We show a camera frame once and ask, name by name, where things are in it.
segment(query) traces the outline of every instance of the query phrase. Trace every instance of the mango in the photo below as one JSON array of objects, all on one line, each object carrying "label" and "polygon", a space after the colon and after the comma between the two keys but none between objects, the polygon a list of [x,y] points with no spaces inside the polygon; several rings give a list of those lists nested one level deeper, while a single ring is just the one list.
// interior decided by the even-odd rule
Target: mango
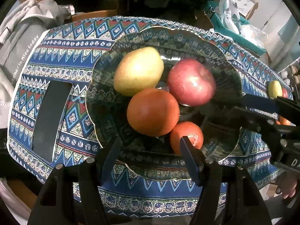
[{"label": "mango", "polygon": [[145,88],[154,88],[164,71],[164,62],[153,47],[144,47],[125,55],[119,63],[114,89],[124,96],[133,96]]},{"label": "mango", "polygon": [[268,94],[271,99],[275,99],[277,96],[282,96],[281,85],[277,80],[273,80],[269,83]]}]

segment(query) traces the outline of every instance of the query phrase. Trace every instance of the patterned tablecloth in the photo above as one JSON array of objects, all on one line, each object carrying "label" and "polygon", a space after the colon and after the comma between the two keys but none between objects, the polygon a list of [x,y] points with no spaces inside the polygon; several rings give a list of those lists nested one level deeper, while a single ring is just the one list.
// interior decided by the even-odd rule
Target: patterned tablecloth
[{"label": "patterned tablecloth", "polygon": [[[278,80],[289,89],[268,66],[219,34],[178,22],[142,17],[117,16],[73,22],[51,29],[24,69],[11,112],[7,144],[10,155],[42,181],[57,163],[76,165],[94,156],[100,146],[85,106],[93,65],[121,36],[157,25],[189,30],[214,43],[236,68],[244,93],[267,97],[266,85],[270,80]],[[31,150],[31,141],[35,120],[51,79],[73,83],[74,92],[55,147],[54,162],[47,163]],[[238,147],[220,163],[246,165],[260,188],[280,172],[269,159],[270,151],[261,135],[242,130]],[[77,183],[73,184],[73,190],[74,198],[80,200]],[[200,192],[201,188],[191,180],[152,181],[137,176],[119,163],[115,164],[110,179],[99,187],[106,211],[139,217],[192,214]],[[225,192],[226,183],[223,183],[219,206],[225,202]]]}]

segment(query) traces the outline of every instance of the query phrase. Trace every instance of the black rectangular object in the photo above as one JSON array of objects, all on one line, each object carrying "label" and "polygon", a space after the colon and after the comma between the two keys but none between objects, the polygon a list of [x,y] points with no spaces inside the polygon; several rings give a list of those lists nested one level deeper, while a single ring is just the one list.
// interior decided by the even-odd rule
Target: black rectangular object
[{"label": "black rectangular object", "polygon": [[72,88],[71,83],[51,80],[35,122],[31,148],[50,163]]}]

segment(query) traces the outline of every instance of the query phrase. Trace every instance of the plastic bag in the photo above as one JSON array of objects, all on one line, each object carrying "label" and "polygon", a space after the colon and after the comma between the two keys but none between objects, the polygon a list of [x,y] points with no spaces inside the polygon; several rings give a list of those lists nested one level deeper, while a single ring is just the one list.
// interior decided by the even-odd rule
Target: plastic bag
[{"label": "plastic bag", "polygon": [[267,34],[253,25],[241,25],[241,36],[254,45],[265,48],[264,42],[267,39]]}]

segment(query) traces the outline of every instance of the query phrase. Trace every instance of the fruit bowl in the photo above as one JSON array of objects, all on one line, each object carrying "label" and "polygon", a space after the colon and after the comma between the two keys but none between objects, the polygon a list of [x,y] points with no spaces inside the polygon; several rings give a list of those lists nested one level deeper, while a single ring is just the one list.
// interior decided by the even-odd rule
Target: fruit bowl
[{"label": "fruit bowl", "polygon": [[226,158],[236,147],[239,131],[223,129],[215,124],[213,120],[223,115],[224,109],[219,109],[214,102],[241,98],[241,80],[214,44],[189,31],[165,27],[151,27],[121,37],[95,63],[85,102],[100,145],[111,145],[113,137],[119,136],[123,146],[118,161],[137,175],[158,181],[189,179],[184,160],[175,155],[170,146],[170,134],[149,137],[136,132],[126,117],[131,97],[117,93],[113,87],[114,73],[122,58],[146,46],[156,48],[164,62],[164,72],[157,88],[166,86],[169,71],[183,58],[202,62],[214,76],[217,88],[212,101],[201,107],[180,105],[179,121],[191,121],[201,126],[204,135],[201,150],[205,156],[217,161]]}]

